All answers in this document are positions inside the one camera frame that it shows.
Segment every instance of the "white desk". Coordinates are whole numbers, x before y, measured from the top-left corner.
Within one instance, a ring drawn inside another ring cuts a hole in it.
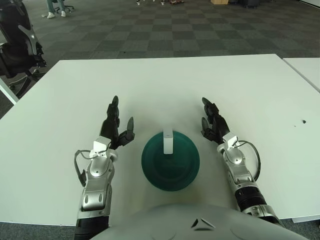
[[[283,60],[320,93],[320,57]]]
[[[302,0],[302,2],[320,7],[320,0]]]
[[[118,149],[111,224],[165,203],[236,206],[217,145],[200,133],[202,97],[257,147],[257,183],[278,217],[320,215],[320,95],[275,54],[265,54],[59,61],[0,120],[0,221],[76,223],[82,187],[74,153],[92,148],[114,95],[119,130],[134,116],[136,135]],[[163,124],[189,136],[199,151],[196,179],[177,192],[153,187],[141,168],[144,145]]]

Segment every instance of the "office chair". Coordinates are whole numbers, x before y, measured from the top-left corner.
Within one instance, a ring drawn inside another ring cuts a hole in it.
[[[0,30],[7,40],[0,44],[0,76],[5,75],[10,79],[25,73],[26,76],[9,84],[13,90],[16,85],[23,83],[16,93],[21,98],[31,81],[37,82],[44,75],[38,70],[31,73],[30,69],[47,65],[22,0],[0,1]]]
[[[71,6],[71,5],[64,5],[64,7],[65,7],[66,10],[69,11],[69,13],[72,12],[70,9],[75,10],[75,7],[74,7],[74,6]],[[55,7],[54,10],[55,10],[55,12],[58,14],[59,11],[60,11],[60,7],[59,7],[59,6],[58,6],[58,7]]]

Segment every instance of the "floor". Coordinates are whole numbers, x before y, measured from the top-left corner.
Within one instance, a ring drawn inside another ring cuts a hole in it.
[[[48,71],[59,60],[277,54],[320,57],[320,9],[296,0],[261,0],[257,9],[185,0],[65,0],[76,10],[47,19],[45,1],[24,0]],[[0,36],[0,43],[6,40]],[[1,77],[8,84],[12,79]],[[0,118],[12,104],[0,93]],[[286,228],[320,240],[319,222]],[[72,239],[73,227],[0,223],[0,239]]]

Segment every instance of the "white sneaker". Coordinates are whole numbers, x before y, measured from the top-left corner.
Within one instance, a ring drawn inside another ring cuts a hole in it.
[[[55,17],[55,14],[52,13],[52,12],[49,12],[47,18],[48,18],[48,19],[52,19],[52,18],[54,18],[54,17]]]

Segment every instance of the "black joint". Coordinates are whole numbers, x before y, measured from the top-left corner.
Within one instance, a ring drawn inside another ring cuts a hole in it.
[[[118,104],[119,104],[119,98],[118,98],[117,95],[115,95],[115,96],[113,97],[113,99],[112,99],[112,104],[118,106]]]
[[[76,221],[74,240],[89,240],[109,228],[109,216],[82,218]]]
[[[126,129],[128,131],[133,131],[134,130],[134,117],[130,117],[129,121],[128,121],[128,124],[126,126]]]
[[[207,130],[209,127],[205,126],[207,126],[208,123],[205,125],[204,120],[202,119],[202,135],[210,141],[222,144],[223,136],[230,132],[229,127],[225,119],[219,115],[219,109],[214,103],[211,103],[205,97],[202,98],[202,102],[204,104],[204,111],[207,115],[208,122],[212,125],[211,130]]]
[[[132,130],[124,131],[119,136],[118,146],[125,146],[135,139],[135,134]]]
[[[266,205],[264,196],[255,186],[246,186],[235,191],[235,198],[240,211],[256,205]]]
[[[86,181],[87,181],[86,171],[85,170],[83,170],[82,173],[80,174],[79,180],[80,180],[80,183],[81,183],[82,187],[85,187],[86,186]]]
[[[275,216],[261,216],[259,218],[262,219],[262,220],[265,220],[265,221],[267,221],[269,223],[280,225],[280,226],[283,227],[282,222]]]

